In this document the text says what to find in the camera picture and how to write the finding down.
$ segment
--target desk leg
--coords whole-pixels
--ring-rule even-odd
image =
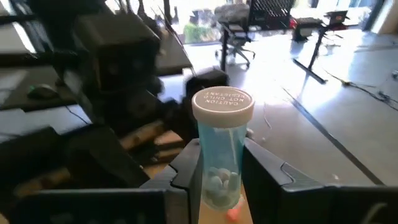
[[[221,64],[220,64],[220,68],[221,71],[225,72],[226,70],[226,51],[227,51],[227,43],[228,43],[228,39],[229,39],[229,33],[226,29],[223,29],[223,49],[221,52]]]
[[[320,48],[320,46],[321,46],[321,44],[322,44],[322,39],[323,39],[324,36],[325,36],[325,32],[324,32],[324,30],[322,30],[322,31],[319,33],[319,38],[318,38],[317,44],[316,44],[316,46],[315,46],[315,49],[313,50],[313,54],[312,54],[312,57],[311,57],[311,61],[310,61],[310,64],[309,64],[308,67],[306,67],[305,65],[303,65],[303,63],[300,62],[299,60],[297,60],[296,58],[293,59],[293,61],[294,61],[301,69],[305,70],[305,71],[307,72],[307,74],[311,75],[314,79],[316,79],[316,81],[318,81],[318,82],[321,83],[321,84],[326,83],[327,80],[324,79],[324,78],[322,78],[321,76],[317,75],[317,74],[312,70],[312,66],[313,66],[315,60],[316,60],[317,57],[318,57],[319,48]]]

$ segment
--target gray floor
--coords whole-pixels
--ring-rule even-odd
[[[394,49],[396,37],[377,37],[349,31],[341,47],[322,47],[321,57],[324,69],[336,76],[365,83],[379,85],[392,70],[396,69],[394,59],[398,49]],[[12,26],[0,32],[0,50],[24,50],[18,34]],[[304,45],[291,44],[289,36],[275,36],[248,45],[257,52],[250,69],[228,67],[231,85],[247,90],[256,99],[256,111],[249,127],[255,131],[256,141],[277,156],[304,171],[321,182],[332,184],[372,185],[373,183],[346,158],[314,125],[291,103],[285,88],[354,154],[371,172],[385,184],[398,184],[398,151],[396,149],[398,131],[398,112],[377,102],[367,94],[352,88],[342,88],[331,79],[320,85],[312,78],[305,81],[305,73],[295,66],[291,56],[308,55],[312,52],[313,41]],[[195,70],[217,65],[214,50],[218,45],[190,47],[186,50]],[[24,69],[1,71],[2,78],[17,78]],[[180,98],[183,81],[189,76],[163,78],[165,92],[162,98]],[[398,99],[398,83],[389,80],[383,90]],[[73,108],[84,116],[79,107]],[[268,127],[264,116],[272,128]],[[65,108],[56,108],[45,114],[21,111],[0,112],[0,128],[9,123],[15,131],[25,127],[49,124],[57,131],[64,131],[83,123]]]

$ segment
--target black chair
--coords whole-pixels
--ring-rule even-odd
[[[246,42],[252,41],[248,36],[249,27],[260,27],[256,32],[288,29],[290,10],[294,2],[295,0],[251,0],[248,19],[243,19],[239,23],[220,22],[224,31],[221,69],[225,71],[227,53],[234,56],[241,55],[247,61],[246,65],[250,66],[249,59],[243,54],[244,51],[252,52],[243,49]]]

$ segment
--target white bottle cap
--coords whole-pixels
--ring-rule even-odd
[[[235,128],[247,124],[254,110],[254,100],[245,91],[230,86],[200,90],[192,98],[196,120],[214,128]]]

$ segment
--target computer mouse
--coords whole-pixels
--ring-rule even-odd
[[[29,87],[27,97],[33,100],[50,100],[58,97],[58,93],[47,84],[38,84]]]

